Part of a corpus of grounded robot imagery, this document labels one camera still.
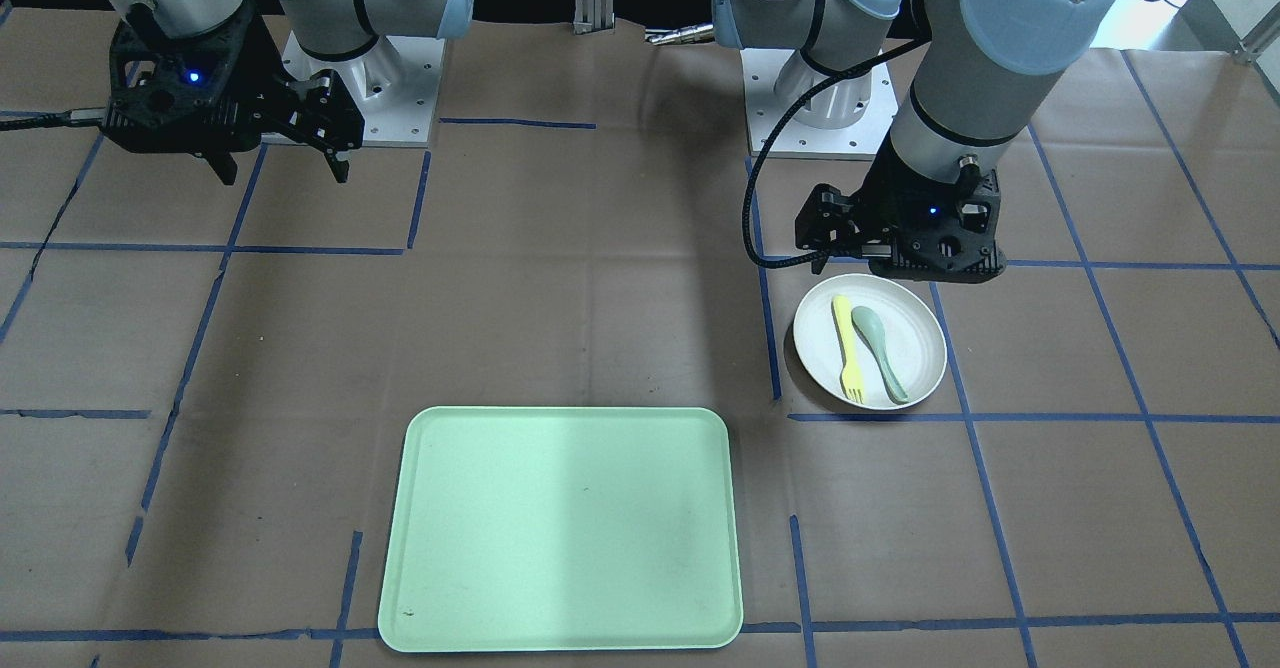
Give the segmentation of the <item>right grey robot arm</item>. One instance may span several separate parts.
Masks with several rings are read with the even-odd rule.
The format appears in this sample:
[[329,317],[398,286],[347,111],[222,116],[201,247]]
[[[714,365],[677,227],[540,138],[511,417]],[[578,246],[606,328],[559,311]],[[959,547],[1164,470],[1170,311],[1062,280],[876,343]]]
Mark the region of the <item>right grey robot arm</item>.
[[253,0],[109,0],[110,95],[93,125],[133,154],[189,154],[225,186],[269,132],[315,148],[334,180],[369,120],[419,97],[396,40],[462,38],[475,0],[279,0],[301,58],[285,61]]

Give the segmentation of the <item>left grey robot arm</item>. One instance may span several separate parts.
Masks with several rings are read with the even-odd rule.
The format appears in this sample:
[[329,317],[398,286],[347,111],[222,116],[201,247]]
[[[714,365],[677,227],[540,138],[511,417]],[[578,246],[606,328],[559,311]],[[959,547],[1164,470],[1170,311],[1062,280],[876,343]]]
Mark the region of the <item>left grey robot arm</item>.
[[[829,258],[867,258],[874,275],[913,282],[1000,276],[997,163],[1116,1],[712,0],[717,44],[792,54],[783,115],[758,141],[742,200],[750,261],[820,273]],[[925,54],[860,188],[815,186],[794,223],[795,257],[765,258],[753,203],[781,132],[808,102],[915,49]]]

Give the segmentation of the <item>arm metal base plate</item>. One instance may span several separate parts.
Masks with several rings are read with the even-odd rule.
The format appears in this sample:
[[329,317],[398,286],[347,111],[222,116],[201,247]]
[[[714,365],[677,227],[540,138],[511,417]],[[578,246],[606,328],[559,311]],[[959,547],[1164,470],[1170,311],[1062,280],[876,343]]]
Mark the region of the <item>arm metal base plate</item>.
[[448,40],[383,36],[370,52],[351,61],[308,56],[291,33],[284,67],[296,79],[334,68],[364,116],[365,147],[429,148],[445,67]]
[[[796,50],[745,49],[741,52],[750,156],[755,157],[787,107],[805,90],[826,79]],[[897,113],[890,70],[842,81],[809,99],[787,122],[771,148],[772,157],[876,157]]]

